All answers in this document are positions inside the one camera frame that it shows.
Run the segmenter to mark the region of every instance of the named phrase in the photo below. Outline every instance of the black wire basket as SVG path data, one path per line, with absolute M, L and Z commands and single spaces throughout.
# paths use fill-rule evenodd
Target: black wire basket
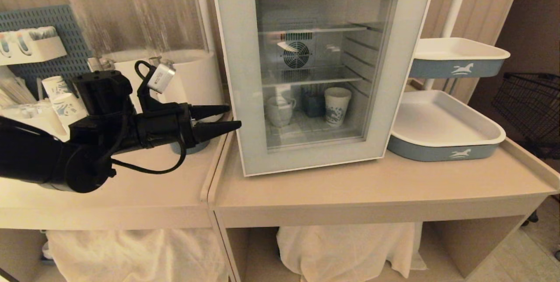
M 492 105 L 523 134 L 528 151 L 560 159 L 560 76 L 506 73 Z

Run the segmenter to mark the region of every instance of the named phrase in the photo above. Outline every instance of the tile floor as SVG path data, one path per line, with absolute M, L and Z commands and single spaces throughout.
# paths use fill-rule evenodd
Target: tile floor
M 558 201 L 546 198 L 537 214 L 537 223 L 514 232 L 468 282 L 560 282 Z

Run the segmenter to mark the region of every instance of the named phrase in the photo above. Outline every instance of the fan grille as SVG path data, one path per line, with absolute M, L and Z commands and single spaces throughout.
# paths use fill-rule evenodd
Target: fan grille
M 290 47 L 296 51 L 284 50 L 284 63 L 292 69 L 303 67 L 309 60 L 309 49 L 302 42 L 293 42 Z

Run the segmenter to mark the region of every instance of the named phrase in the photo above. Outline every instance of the white serving tray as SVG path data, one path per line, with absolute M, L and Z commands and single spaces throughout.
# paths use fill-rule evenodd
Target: white serving tray
M 510 53 L 465 38 L 426 38 L 418 41 L 410 77 L 493 77 Z
M 447 93 L 413 91 L 402 96 L 388 149 L 422 161 L 484 158 L 505 138 L 500 125 Z

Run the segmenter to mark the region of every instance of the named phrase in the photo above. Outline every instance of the robotic arm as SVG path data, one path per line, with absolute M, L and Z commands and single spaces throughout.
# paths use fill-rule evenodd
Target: robotic arm
M 140 64 L 150 69 L 145 77 L 139 73 Z M 196 106 L 152 99 L 150 88 L 158 90 L 158 82 L 164 83 L 167 77 L 159 73 L 161 67 L 136 63 L 136 72 L 143 78 L 137 91 L 140 114 L 129 98 L 132 86 L 120 72 L 96 71 L 75 77 L 73 83 L 88 116 L 70 125 L 70 140 L 65 143 L 43 130 L 0 117 L 0 176 L 56 190 L 91 192 L 116 175 L 112 164 L 144 173 L 168 173 L 182 164 L 186 149 L 241 127 L 240 121 L 193 125 L 193 120 L 229 111 L 226 105 Z M 165 171 L 111 158 L 174 142 L 180 145 L 181 155 L 177 164 Z

